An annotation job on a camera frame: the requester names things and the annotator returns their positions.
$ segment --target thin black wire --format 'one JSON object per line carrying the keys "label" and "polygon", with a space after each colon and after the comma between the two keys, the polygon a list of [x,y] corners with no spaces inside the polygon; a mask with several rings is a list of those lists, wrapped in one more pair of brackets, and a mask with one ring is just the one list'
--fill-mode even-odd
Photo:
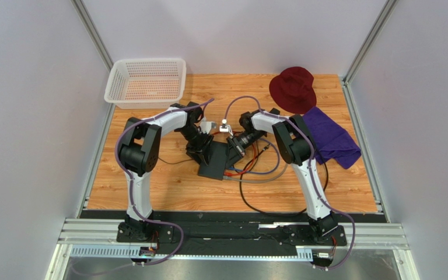
{"label": "thin black wire", "polygon": [[159,160],[160,161],[162,161],[162,162],[165,162],[165,163],[167,163],[168,165],[177,165],[177,164],[179,164],[179,163],[183,163],[183,162],[189,162],[189,161],[191,161],[191,160],[193,160],[193,159],[185,159],[185,160],[181,160],[180,162],[166,162],[165,160],[163,160],[163,159],[161,159],[160,157],[159,157]]}
{"label": "thin black wire", "polygon": [[[265,150],[267,150],[268,148],[269,148],[269,145],[267,145],[266,147],[262,148],[262,150],[257,154],[257,156],[254,157],[253,159],[251,159],[251,160],[245,165],[245,167],[243,168],[243,170],[246,170],[246,168],[248,167],[248,165],[250,165],[250,164],[252,163],[252,161],[256,158],[257,160],[255,161],[255,163],[252,165],[252,167],[251,167],[250,170],[249,170],[249,171],[251,171],[251,170],[255,167],[255,165],[257,164],[257,162],[258,162],[258,157],[259,157],[260,155],[262,155],[262,153],[265,152]],[[321,159],[322,159],[323,162],[324,162],[324,168],[325,168],[325,170],[326,170],[326,182],[324,183],[324,188],[323,188],[323,190],[325,191],[326,188],[327,188],[327,184],[328,184],[328,182],[329,182],[329,172],[328,172],[328,169],[327,169],[326,161],[324,160],[324,158],[323,158],[322,155],[321,155]],[[240,175],[240,180],[243,179],[243,175],[244,175],[244,173]],[[254,211],[257,211],[257,212],[259,212],[259,213],[261,213],[261,214],[267,215],[267,216],[280,217],[280,218],[291,218],[291,217],[296,217],[296,216],[298,216],[298,215],[301,215],[301,214],[303,214],[305,211],[307,211],[307,208],[305,208],[304,210],[301,210],[300,212],[297,212],[297,213],[292,213],[292,214],[281,214],[281,213],[276,213],[276,214],[275,214],[275,213],[268,213],[268,212],[262,211],[262,210],[260,210],[260,209],[257,209],[257,208],[255,208],[255,207],[251,206],[251,205],[248,203],[248,201],[246,201],[246,198],[245,198],[244,195],[243,195],[243,182],[241,182],[241,181],[240,181],[240,195],[241,195],[241,198],[242,198],[243,202],[244,202],[250,209],[252,209],[252,210],[254,210]]]}

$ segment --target hat brim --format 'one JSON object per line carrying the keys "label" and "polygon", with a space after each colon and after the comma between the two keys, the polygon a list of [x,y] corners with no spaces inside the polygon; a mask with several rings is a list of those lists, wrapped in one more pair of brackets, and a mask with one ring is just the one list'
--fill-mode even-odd
{"label": "hat brim", "polygon": [[269,83],[269,92],[274,102],[281,109],[293,114],[305,114],[310,109],[316,106],[317,97],[313,89],[305,95],[304,99],[300,101],[292,100],[282,94],[282,91],[280,90],[279,79],[280,77],[276,76],[271,80],[271,82]]}

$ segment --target blue cable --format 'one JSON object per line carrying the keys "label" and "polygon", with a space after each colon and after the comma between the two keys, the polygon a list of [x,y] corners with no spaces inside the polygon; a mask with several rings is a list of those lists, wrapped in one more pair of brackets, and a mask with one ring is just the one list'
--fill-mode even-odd
{"label": "blue cable", "polygon": [[[267,171],[267,172],[254,172],[254,171],[248,171],[248,172],[246,172],[246,173],[250,173],[250,174],[259,174],[259,175],[271,174],[272,172],[276,171],[276,169],[279,167],[279,161],[281,160],[281,159],[279,158],[279,150],[278,150],[278,148],[277,148],[271,141],[269,141],[269,140],[267,140],[267,139],[264,139],[264,138],[260,138],[259,140],[262,140],[262,141],[268,143],[269,145],[271,145],[271,146],[274,148],[274,150],[276,151],[276,154],[278,155],[278,163],[276,164],[276,167],[274,167],[272,170]],[[241,170],[241,169],[236,169],[236,168],[234,168],[234,167],[230,167],[229,170],[234,170],[234,171],[237,171],[237,172],[243,172],[243,170]]]}

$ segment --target gray cable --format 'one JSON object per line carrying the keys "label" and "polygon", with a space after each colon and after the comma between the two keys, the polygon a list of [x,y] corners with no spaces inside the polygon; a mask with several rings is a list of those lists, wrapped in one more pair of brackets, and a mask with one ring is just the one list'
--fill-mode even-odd
{"label": "gray cable", "polygon": [[224,176],[223,179],[231,180],[231,181],[238,181],[238,182],[243,182],[243,183],[262,184],[262,183],[274,181],[277,178],[281,177],[283,174],[285,174],[287,168],[288,168],[288,164],[285,164],[285,168],[283,168],[283,170],[279,174],[277,174],[276,176],[274,176],[270,179],[265,179],[265,180],[243,180],[243,179],[237,179],[237,178],[233,178],[233,177],[229,177],[229,176]]}

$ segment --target white plastic basket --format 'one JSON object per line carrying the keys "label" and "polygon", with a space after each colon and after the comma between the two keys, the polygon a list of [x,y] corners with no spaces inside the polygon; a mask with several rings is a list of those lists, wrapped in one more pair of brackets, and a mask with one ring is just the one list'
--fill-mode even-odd
{"label": "white plastic basket", "polygon": [[108,77],[105,101],[121,109],[166,109],[178,103],[186,82],[180,58],[122,59]]}

